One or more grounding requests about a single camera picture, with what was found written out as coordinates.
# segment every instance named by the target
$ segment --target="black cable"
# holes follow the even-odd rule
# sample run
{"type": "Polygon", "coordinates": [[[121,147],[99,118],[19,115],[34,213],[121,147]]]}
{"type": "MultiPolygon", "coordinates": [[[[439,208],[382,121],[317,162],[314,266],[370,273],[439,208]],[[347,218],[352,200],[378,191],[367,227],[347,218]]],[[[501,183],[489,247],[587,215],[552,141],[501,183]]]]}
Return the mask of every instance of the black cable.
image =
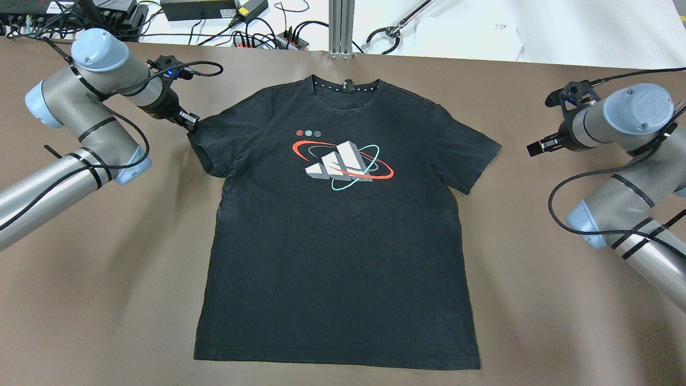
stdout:
{"type": "MultiPolygon", "coordinates": [[[[121,35],[121,36],[116,35],[115,37],[117,37],[117,38],[118,38],[118,37],[130,37],[130,38],[131,38],[131,37],[134,37],[134,38],[141,38],[141,37],[144,37],[144,36],[188,36],[188,35],[190,35],[188,32],[185,32],[185,33],[180,32],[180,33],[175,33],[175,34],[163,34],[163,33],[160,33],[160,34],[145,34],[145,35],[143,35],[143,34],[121,35]]],[[[232,35],[232,34],[228,34],[228,35],[224,35],[224,34],[214,34],[214,35],[210,35],[210,34],[193,34],[193,36],[202,37],[202,38],[208,37],[208,36],[210,36],[210,37],[212,37],[212,38],[227,38],[227,37],[229,37],[229,36],[231,36],[231,35],[232,35]]]]}
{"type": "Polygon", "coordinates": [[[75,2],[72,5],[63,5],[59,2],[57,2],[57,6],[60,8],[60,13],[55,14],[54,16],[50,17],[46,21],[43,22],[42,27],[38,27],[36,24],[35,31],[29,34],[15,34],[11,36],[7,36],[7,38],[19,38],[19,37],[28,37],[28,38],[37,38],[40,40],[40,37],[45,34],[59,34],[61,38],[65,38],[67,34],[75,34],[76,32],[80,32],[84,29],[86,29],[86,25],[96,25],[98,27],[102,28],[107,28],[106,25],[100,25],[98,23],[92,22],[88,18],[84,18],[83,16],[79,15],[78,13],[74,12],[74,10],[77,8],[78,4],[75,2]],[[67,16],[72,16],[75,19],[81,21],[81,25],[75,26],[75,27],[67,27],[66,22],[67,22],[67,16]]]}
{"type": "MultiPolygon", "coordinates": [[[[248,42],[246,41],[247,34],[243,34],[243,32],[236,31],[236,36],[241,38],[241,47],[246,47],[248,45],[248,42]]],[[[233,38],[233,45],[236,45],[235,36],[233,38]]]]}
{"type": "Polygon", "coordinates": [[[207,38],[207,39],[203,40],[202,42],[198,43],[198,45],[204,45],[205,43],[207,43],[207,42],[209,42],[209,41],[212,41],[214,38],[219,37],[219,35],[225,33],[226,31],[229,31],[231,28],[234,28],[234,27],[235,27],[236,25],[238,25],[238,23],[240,23],[240,22],[241,22],[240,16],[238,16],[238,15],[237,15],[237,16],[234,16],[233,19],[231,19],[231,22],[229,22],[229,24],[228,24],[228,26],[227,26],[226,28],[224,28],[223,30],[219,31],[219,33],[217,33],[216,35],[212,35],[211,38],[207,38]]]}
{"type": "Polygon", "coordinates": [[[233,43],[234,43],[233,39],[236,37],[236,34],[242,34],[242,33],[243,33],[243,32],[240,32],[240,31],[234,31],[234,32],[231,32],[231,33],[228,34],[228,35],[220,35],[220,36],[218,36],[218,37],[220,37],[220,38],[229,38],[230,40],[223,41],[223,42],[221,42],[221,43],[217,43],[217,44],[214,45],[214,47],[219,47],[219,46],[225,45],[225,44],[227,44],[227,43],[233,44],[233,43]]]}
{"type": "Polygon", "coordinates": [[[309,3],[306,0],[303,0],[303,3],[305,3],[305,5],[307,6],[304,10],[287,10],[283,7],[282,2],[275,3],[274,8],[276,8],[277,10],[282,10],[284,12],[300,13],[300,12],[305,12],[309,9],[309,3]]]}
{"type": "MultiPolygon", "coordinates": [[[[323,21],[317,21],[317,20],[308,20],[308,21],[303,21],[302,23],[298,24],[293,30],[293,35],[295,36],[295,41],[296,43],[300,42],[300,33],[303,31],[303,28],[307,27],[310,24],[318,24],[318,25],[323,25],[324,27],[329,27],[329,24],[323,22],[323,21]]],[[[364,51],[362,51],[362,48],[353,41],[353,45],[361,52],[364,54],[364,51]]]]}
{"type": "Polygon", "coordinates": [[[196,28],[197,26],[199,26],[199,25],[202,23],[203,20],[204,20],[204,19],[198,20],[198,22],[195,23],[195,24],[193,24],[193,27],[191,27],[191,33],[190,33],[190,35],[188,36],[188,45],[191,45],[191,41],[193,40],[193,31],[195,30],[195,28],[196,28]]]}
{"type": "Polygon", "coordinates": [[[198,30],[198,33],[196,34],[197,36],[200,36],[199,34],[202,33],[202,29],[205,28],[205,23],[207,23],[207,19],[202,20],[202,24],[200,24],[200,29],[198,30]]]}
{"type": "Polygon", "coordinates": [[[157,5],[158,7],[162,7],[162,5],[160,5],[160,3],[156,2],[156,1],[140,0],[138,2],[138,4],[144,4],[144,3],[154,4],[154,5],[157,5]]]}
{"type": "MultiPolygon", "coordinates": [[[[668,121],[668,122],[658,131],[659,135],[661,135],[662,133],[664,133],[664,132],[667,130],[667,128],[668,128],[672,123],[674,123],[674,121],[676,121],[676,118],[678,118],[680,115],[682,115],[685,111],[686,111],[686,106],[684,106],[684,107],[682,107],[681,109],[679,109],[679,110],[672,116],[672,118],[670,118],[670,120],[669,120],[669,121],[668,121]]],[[[562,186],[567,185],[568,183],[570,183],[570,182],[572,182],[572,181],[574,181],[574,180],[576,180],[576,179],[583,178],[583,177],[589,177],[589,176],[594,176],[594,175],[598,175],[598,174],[606,174],[606,173],[616,173],[616,172],[621,172],[621,171],[623,171],[623,170],[635,168],[636,166],[641,165],[642,163],[644,163],[644,162],[646,162],[647,160],[649,160],[650,158],[652,158],[652,156],[654,156],[655,153],[657,153],[657,150],[659,150],[660,146],[661,146],[660,144],[657,145],[656,147],[654,147],[654,148],[648,153],[648,155],[646,155],[644,158],[641,158],[640,160],[638,160],[638,161],[636,161],[636,162],[629,163],[629,164],[627,164],[627,165],[620,166],[620,167],[618,167],[618,168],[601,169],[601,170],[594,170],[594,171],[591,171],[591,172],[584,172],[584,173],[581,173],[581,174],[577,174],[576,176],[569,177],[568,179],[565,179],[564,181],[560,182],[560,183],[552,190],[552,192],[550,192],[550,196],[548,197],[548,212],[550,213],[550,216],[553,218],[553,220],[555,221],[555,223],[557,223],[557,225],[559,225],[560,227],[562,227],[565,231],[571,232],[571,233],[573,233],[573,234],[579,234],[579,235],[585,235],[585,236],[609,235],[609,234],[630,234],[630,235],[638,235],[638,236],[641,236],[641,237],[644,237],[644,238],[647,238],[647,239],[649,239],[649,240],[652,240],[652,241],[657,242],[658,244],[664,246],[665,248],[669,249],[670,251],[672,251],[672,252],[674,252],[675,254],[677,254],[678,256],[680,256],[682,259],[686,260],[686,254],[684,254],[682,251],[679,251],[676,247],[674,247],[673,245],[669,244],[668,242],[662,241],[662,240],[658,239],[656,236],[653,236],[653,235],[650,235],[650,234],[647,234],[647,233],[644,233],[644,232],[640,232],[640,231],[633,231],[633,230],[630,230],[630,229],[612,229],[612,230],[609,230],[609,231],[579,231],[579,230],[577,230],[577,229],[570,228],[570,227],[568,227],[566,224],[564,224],[564,223],[557,217],[557,215],[555,215],[555,211],[554,211],[554,209],[553,209],[553,198],[555,197],[555,194],[557,193],[557,191],[559,191],[559,189],[560,189],[562,186]]]]}
{"type": "Polygon", "coordinates": [[[277,10],[281,10],[281,12],[283,12],[283,31],[284,32],[286,32],[288,30],[288,21],[286,20],[286,12],[301,13],[301,12],[307,11],[309,9],[309,3],[305,0],[303,0],[303,3],[305,3],[305,5],[307,6],[304,10],[288,10],[288,9],[283,7],[282,2],[278,2],[278,3],[274,4],[274,8],[276,8],[277,10]]]}
{"type": "Polygon", "coordinates": [[[614,80],[614,79],[627,78],[629,76],[644,75],[647,73],[678,72],[678,71],[684,71],[684,70],[686,70],[686,67],[675,67],[675,68],[671,68],[671,69],[644,69],[641,71],[628,72],[628,73],[623,73],[620,75],[609,76],[607,78],[596,79],[593,82],[591,82],[591,86],[595,87],[595,86],[598,86],[599,84],[603,84],[605,82],[609,82],[609,81],[614,80]]]}
{"type": "Polygon", "coordinates": [[[308,26],[308,25],[310,25],[310,24],[318,24],[318,25],[323,25],[323,26],[325,26],[325,27],[328,27],[328,26],[329,26],[328,23],[325,23],[325,22],[323,22],[323,21],[317,21],[317,20],[303,21],[302,23],[298,24],[298,25],[295,27],[295,29],[293,30],[293,34],[294,34],[295,38],[296,38],[296,39],[299,39],[299,38],[300,38],[300,31],[301,31],[304,27],[306,27],[306,26],[308,26]]]}
{"type": "Polygon", "coordinates": [[[150,29],[150,26],[151,26],[152,21],[153,21],[157,16],[161,15],[162,13],[164,13],[164,11],[163,11],[163,10],[159,10],[159,11],[155,12],[154,14],[150,15],[150,18],[149,18],[148,20],[142,22],[138,27],[127,28],[127,29],[124,29],[124,30],[115,30],[115,33],[116,33],[116,34],[122,34],[122,33],[125,33],[125,32],[138,31],[138,30],[140,30],[144,25],[147,24],[147,27],[145,28],[145,31],[143,32],[143,34],[145,35],[145,33],[150,29]]]}
{"type": "Polygon", "coordinates": [[[357,43],[355,43],[355,41],[353,41],[353,45],[354,45],[355,48],[357,48],[361,53],[364,54],[364,51],[362,51],[362,48],[360,48],[359,45],[357,45],[357,43]]]}
{"type": "Polygon", "coordinates": [[[271,40],[272,40],[272,42],[274,43],[275,48],[278,48],[281,44],[280,44],[280,42],[276,39],[276,34],[274,33],[274,29],[272,28],[272,26],[271,26],[269,23],[267,23],[267,21],[266,21],[265,19],[262,19],[261,17],[256,17],[256,18],[254,18],[253,20],[251,20],[251,21],[249,21],[249,22],[246,23],[246,34],[248,34],[248,26],[249,26],[250,23],[252,23],[254,20],[259,20],[259,21],[261,21],[262,23],[264,23],[265,25],[267,25],[267,27],[269,28],[269,31],[272,33],[272,36],[273,36],[273,38],[272,38],[271,40]]]}
{"type": "Polygon", "coordinates": [[[261,21],[262,23],[265,23],[265,24],[267,25],[267,27],[269,28],[269,31],[272,33],[272,35],[273,35],[273,36],[276,36],[276,34],[274,33],[274,29],[272,28],[272,26],[269,25],[269,23],[267,23],[267,21],[266,21],[265,19],[262,19],[261,17],[256,17],[256,18],[254,18],[253,20],[247,22],[247,24],[246,24],[246,34],[248,33],[248,26],[250,25],[250,23],[252,23],[252,22],[255,21],[255,20],[259,20],[259,21],[261,21]]]}
{"type": "Polygon", "coordinates": [[[240,45],[241,45],[241,46],[245,45],[246,38],[245,38],[245,36],[244,36],[244,34],[243,34],[242,31],[234,31],[233,34],[232,34],[232,36],[231,36],[231,40],[225,41],[225,42],[223,42],[223,43],[221,43],[221,44],[224,45],[224,44],[227,44],[227,43],[231,43],[231,45],[233,45],[233,47],[238,47],[238,44],[239,44],[239,43],[236,43],[236,38],[237,38],[237,37],[241,39],[240,45]]]}
{"type": "Polygon", "coordinates": [[[53,190],[57,185],[60,185],[64,180],[68,179],[69,177],[72,177],[73,175],[77,173],[81,173],[84,170],[88,170],[88,168],[78,168],[75,170],[70,171],[69,173],[65,174],[64,176],[60,177],[57,181],[53,182],[50,186],[45,188],[36,198],[31,200],[22,210],[17,212],[14,216],[12,216],[9,220],[5,221],[3,224],[0,224],[0,231],[5,229],[6,227],[9,227],[12,223],[17,221],[20,217],[22,217],[26,212],[29,211],[29,209],[33,208],[43,197],[45,197],[46,194],[50,193],[51,190],[53,190]]]}
{"type": "Polygon", "coordinates": [[[681,220],[684,216],[686,216],[686,209],[682,210],[676,216],[672,217],[672,219],[667,221],[665,223],[665,228],[667,228],[667,229],[671,228],[672,225],[676,224],[676,222],[681,220]]]}
{"type": "Polygon", "coordinates": [[[278,40],[276,40],[274,35],[272,35],[272,37],[270,37],[269,35],[260,34],[260,33],[252,34],[252,35],[257,39],[257,41],[260,42],[258,45],[255,45],[253,48],[258,48],[261,45],[265,45],[266,47],[268,47],[270,49],[278,49],[279,48],[279,46],[276,45],[276,42],[278,42],[278,40]]]}
{"type": "Polygon", "coordinates": [[[125,93],[126,91],[131,91],[131,90],[133,90],[133,89],[138,89],[139,87],[142,87],[142,86],[146,85],[149,81],[151,81],[151,80],[153,80],[153,79],[155,79],[155,78],[159,78],[159,77],[165,75],[165,73],[166,73],[167,71],[169,71],[169,70],[182,69],[182,68],[184,68],[184,67],[190,67],[190,66],[196,66],[196,65],[210,65],[210,66],[215,66],[215,67],[218,68],[218,70],[217,70],[216,72],[204,73],[204,72],[199,72],[199,71],[192,70],[192,69],[189,68],[189,69],[191,70],[191,72],[192,72],[193,75],[211,77],[211,76],[220,75],[222,72],[224,72],[224,67],[223,67],[221,64],[219,64],[219,63],[217,63],[217,62],[211,62],[211,61],[209,61],[209,60],[197,60],[197,61],[195,61],[195,62],[179,63],[179,64],[174,65],[174,66],[165,67],[165,68],[163,68],[163,69],[160,69],[160,70],[157,71],[155,74],[153,74],[153,75],[147,77],[147,79],[145,79],[143,82],[140,82],[140,83],[135,84],[135,85],[130,86],[130,87],[125,87],[125,88],[123,88],[123,89],[114,90],[114,91],[112,91],[111,93],[107,94],[106,97],[107,97],[107,98],[110,98],[110,97],[112,97],[112,96],[114,96],[114,95],[121,94],[121,93],[125,93]]]}

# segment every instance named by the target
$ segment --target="t-shirt hem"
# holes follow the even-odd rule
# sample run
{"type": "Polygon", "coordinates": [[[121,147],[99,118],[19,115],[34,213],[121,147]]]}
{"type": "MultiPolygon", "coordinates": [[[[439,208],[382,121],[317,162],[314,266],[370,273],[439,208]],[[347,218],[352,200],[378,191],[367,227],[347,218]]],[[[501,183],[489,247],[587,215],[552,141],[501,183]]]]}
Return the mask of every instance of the t-shirt hem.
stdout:
{"type": "Polygon", "coordinates": [[[418,370],[478,370],[478,356],[404,357],[359,352],[286,350],[272,348],[196,348],[193,359],[200,361],[252,361],[277,363],[326,363],[397,367],[418,370]]]}

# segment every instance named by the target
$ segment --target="t-shirt sleeve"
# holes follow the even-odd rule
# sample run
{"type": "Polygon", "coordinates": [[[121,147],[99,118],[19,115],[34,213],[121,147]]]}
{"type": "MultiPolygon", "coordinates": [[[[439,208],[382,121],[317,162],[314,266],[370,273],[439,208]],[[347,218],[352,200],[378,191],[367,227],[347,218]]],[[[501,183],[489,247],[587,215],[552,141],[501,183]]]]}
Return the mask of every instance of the t-shirt sleeve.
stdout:
{"type": "Polygon", "coordinates": [[[233,164],[257,143],[271,112],[271,93],[260,90],[221,113],[200,120],[188,139],[205,172],[227,177],[233,164]]]}
{"type": "Polygon", "coordinates": [[[500,145],[469,126],[454,120],[441,105],[429,103],[429,162],[441,180],[469,194],[500,145]]]}

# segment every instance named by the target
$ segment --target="black t-shirt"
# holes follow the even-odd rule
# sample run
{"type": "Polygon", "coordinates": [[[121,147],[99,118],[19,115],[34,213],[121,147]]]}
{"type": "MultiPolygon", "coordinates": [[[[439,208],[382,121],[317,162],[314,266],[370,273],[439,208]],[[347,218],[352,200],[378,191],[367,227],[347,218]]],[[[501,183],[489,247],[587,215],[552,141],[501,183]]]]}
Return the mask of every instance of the black t-shirt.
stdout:
{"type": "Polygon", "coordinates": [[[196,359],[480,367],[455,199],[500,145],[382,80],[263,89],[189,135],[225,178],[196,359]]]}

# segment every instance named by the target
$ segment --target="metal frame post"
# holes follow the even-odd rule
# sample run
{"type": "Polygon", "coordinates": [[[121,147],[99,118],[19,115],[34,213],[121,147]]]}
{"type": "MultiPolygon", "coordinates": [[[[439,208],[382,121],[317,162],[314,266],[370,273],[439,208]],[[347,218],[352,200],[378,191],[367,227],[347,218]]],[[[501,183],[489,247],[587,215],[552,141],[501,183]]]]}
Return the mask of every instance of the metal frame post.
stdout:
{"type": "Polygon", "coordinates": [[[353,58],[355,0],[329,0],[329,58],[353,58]]]}

